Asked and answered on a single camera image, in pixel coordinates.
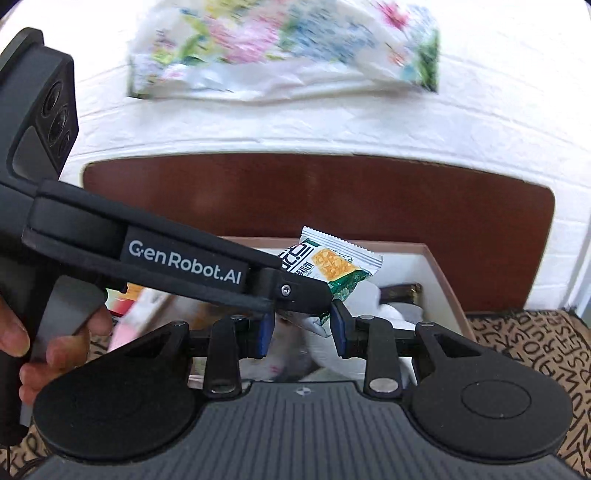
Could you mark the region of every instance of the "snack packet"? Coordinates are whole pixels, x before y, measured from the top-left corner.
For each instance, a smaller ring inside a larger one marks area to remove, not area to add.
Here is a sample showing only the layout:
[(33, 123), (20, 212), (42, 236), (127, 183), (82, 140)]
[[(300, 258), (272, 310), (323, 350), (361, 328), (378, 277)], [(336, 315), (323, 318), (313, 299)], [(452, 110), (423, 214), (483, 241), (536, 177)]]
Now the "snack packet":
[[(309, 227), (301, 231), (300, 243), (280, 253), (283, 268), (328, 283), (333, 298), (345, 300), (360, 281), (382, 266), (382, 256)], [(328, 316), (279, 311), (278, 315), (305, 330), (329, 337)]]

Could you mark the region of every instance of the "floral bag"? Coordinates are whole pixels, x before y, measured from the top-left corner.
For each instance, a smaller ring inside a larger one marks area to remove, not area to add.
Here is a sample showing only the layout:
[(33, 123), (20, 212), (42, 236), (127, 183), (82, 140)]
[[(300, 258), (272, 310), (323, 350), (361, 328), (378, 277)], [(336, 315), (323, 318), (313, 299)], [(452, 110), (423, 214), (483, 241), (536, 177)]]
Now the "floral bag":
[(391, 0), (161, 0), (131, 43), (129, 95), (289, 99), (437, 91), (439, 31)]

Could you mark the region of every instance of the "human hand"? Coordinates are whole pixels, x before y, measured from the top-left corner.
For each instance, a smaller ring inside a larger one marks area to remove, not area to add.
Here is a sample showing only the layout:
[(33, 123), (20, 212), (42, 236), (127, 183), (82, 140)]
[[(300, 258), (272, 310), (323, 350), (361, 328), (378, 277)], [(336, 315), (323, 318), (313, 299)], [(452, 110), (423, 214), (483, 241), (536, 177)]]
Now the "human hand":
[[(111, 314), (102, 306), (76, 335), (54, 338), (49, 342), (46, 363), (29, 362), (21, 367), (21, 400), (32, 405), (45, 385), (60, 375), (86, 362), (90, 334), (108, 335), (112, 328)], [(31, 346), (21, 321), (0, 297), (0, 350), (11, 356), (25, 355)]]

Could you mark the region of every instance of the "brown wooden board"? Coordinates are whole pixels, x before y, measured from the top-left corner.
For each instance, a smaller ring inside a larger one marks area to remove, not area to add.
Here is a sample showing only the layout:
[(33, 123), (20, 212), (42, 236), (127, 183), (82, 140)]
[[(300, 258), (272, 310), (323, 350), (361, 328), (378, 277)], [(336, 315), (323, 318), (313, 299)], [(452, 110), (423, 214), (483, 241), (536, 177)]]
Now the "brown wooden board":
[(550, 189), (384, 157), (211, 154), (90, 164), (84, 187), (224, 236), (427, 244), (466, 311), (522, 308), (554, 213)]

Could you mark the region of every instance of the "screw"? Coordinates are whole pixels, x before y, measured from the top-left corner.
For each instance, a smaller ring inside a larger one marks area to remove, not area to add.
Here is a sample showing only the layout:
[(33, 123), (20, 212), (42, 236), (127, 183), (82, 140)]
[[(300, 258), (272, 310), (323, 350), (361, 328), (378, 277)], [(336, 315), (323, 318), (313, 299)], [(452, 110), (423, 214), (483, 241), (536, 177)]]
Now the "screw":
[(212, 386), (212, 393), (217, 393), (219, 395), (226, 395), (232, 393), (234, 390), (236, 390), (236, 387), (230, 384), (219, 384)]
[(308, 387), (300, 387), (295, 390), (295, 393), (301, 395), (302, 397), (305, 397), (307, 395), (310, 395), (312, 393), (312, 390)]
[(392, 378), (374, 378), (369, 387), (378, 393), (392, 393), (398, 389), (398, 382)]

